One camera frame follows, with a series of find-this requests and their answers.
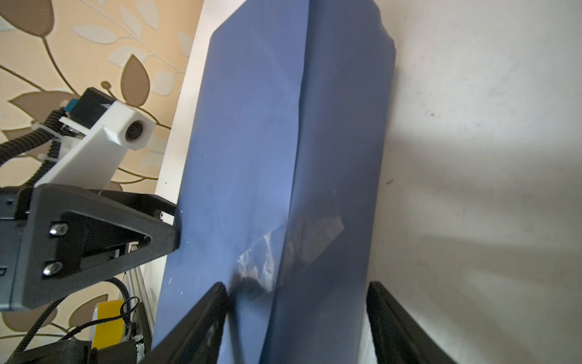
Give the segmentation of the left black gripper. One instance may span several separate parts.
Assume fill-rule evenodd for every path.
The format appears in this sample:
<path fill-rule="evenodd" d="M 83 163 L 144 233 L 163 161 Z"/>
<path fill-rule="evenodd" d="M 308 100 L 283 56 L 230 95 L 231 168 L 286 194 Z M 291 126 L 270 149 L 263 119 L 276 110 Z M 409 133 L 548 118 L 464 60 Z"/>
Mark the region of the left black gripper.
<path fill-rule="evenodd" d="M 174 252 L 177 206 L 58 184 L 1 190 L 1 309 L 36 309 Z"/>

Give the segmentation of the blue wrapping paper sheet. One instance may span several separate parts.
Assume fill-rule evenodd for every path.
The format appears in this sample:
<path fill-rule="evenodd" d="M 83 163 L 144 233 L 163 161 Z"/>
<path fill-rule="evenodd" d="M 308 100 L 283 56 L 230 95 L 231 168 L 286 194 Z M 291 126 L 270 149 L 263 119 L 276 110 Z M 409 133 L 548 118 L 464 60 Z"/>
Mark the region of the blue wrapping paper sheet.
<path fill-rule="evenodd" d="M 396 48 L 373 1 L 247 1 L 212 34 L 154 347 L 216 283 L 220 363 L 355 363 Z M 344 230 L 265 292 L 237 259 L 303 215 Z"/>

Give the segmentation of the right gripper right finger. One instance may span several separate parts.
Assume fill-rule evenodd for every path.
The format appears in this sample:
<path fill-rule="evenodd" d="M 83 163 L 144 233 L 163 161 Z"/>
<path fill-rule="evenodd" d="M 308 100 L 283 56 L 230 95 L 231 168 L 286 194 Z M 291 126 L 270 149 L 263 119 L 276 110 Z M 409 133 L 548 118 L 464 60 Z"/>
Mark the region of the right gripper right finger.
<path fill-rule="evenodd" d="M 366 309 L 377 362 L 455 363 L 382 283 L 369 284 Z"/>

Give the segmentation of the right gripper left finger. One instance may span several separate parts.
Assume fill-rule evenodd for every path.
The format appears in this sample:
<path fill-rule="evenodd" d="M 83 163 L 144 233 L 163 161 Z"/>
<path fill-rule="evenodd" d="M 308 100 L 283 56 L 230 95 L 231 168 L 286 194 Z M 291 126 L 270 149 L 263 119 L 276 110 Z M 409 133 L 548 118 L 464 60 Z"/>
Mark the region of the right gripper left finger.
<path fill-rule="evenodd" d="M 227 316 L 227 290 L 214 284 L 143 363 L 216 363 Z"/>

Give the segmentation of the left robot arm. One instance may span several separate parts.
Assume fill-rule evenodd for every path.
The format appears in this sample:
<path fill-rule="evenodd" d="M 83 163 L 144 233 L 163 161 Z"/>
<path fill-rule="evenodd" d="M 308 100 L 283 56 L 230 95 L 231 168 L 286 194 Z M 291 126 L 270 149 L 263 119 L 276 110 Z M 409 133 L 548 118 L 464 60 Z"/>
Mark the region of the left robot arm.
<path fill-rule="evenodd" d="M 176 206 L 153 194 L 108 189 L 129 150 L 147 145 L 153 121 L 121 104 L 92 116 L 65 109 L 4 142 L 1 161 L 43 144 L 71 144 L 46 157 L 23 185 L 1 190 L 1 309 L 36 309 L 176 251 Z"/>

